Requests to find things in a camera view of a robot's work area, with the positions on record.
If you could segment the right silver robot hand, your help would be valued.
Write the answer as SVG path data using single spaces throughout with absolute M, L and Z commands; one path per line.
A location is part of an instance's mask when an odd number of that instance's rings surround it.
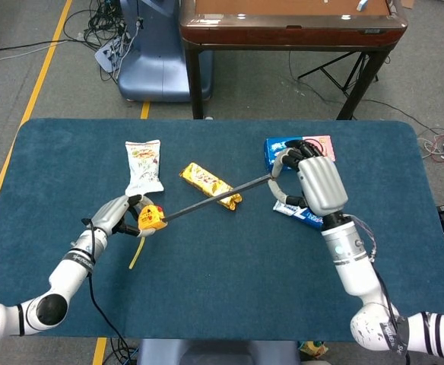
M 331 160 L 311 142 L 290 140 L 285 149 L 278 152 L 268 181 L 273 196 L 282 204 L 308 208 L 322 219 L 322 230 L 330 230 L 350 223 L 343 213 L 348 201 L 339 172 Z M 283 192 L 277 178 L 282 169 L 289 167 L 297 173 L 302 196 L 291 196 Z

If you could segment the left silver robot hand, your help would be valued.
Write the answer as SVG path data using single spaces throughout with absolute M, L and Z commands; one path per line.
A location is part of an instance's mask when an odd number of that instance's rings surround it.
M 150 236 L 156 232 L 154 228 L 138 229 L 125 223 L 125 214 L 134 211 L 136 205 L 144 207 L 153 202 L 145 195 L 128 197 L 121 195 L 105 203 L 91 218 L 95 228 L 104 231 L 107 236 L 115 233 L 124 233 L 131 236 Z

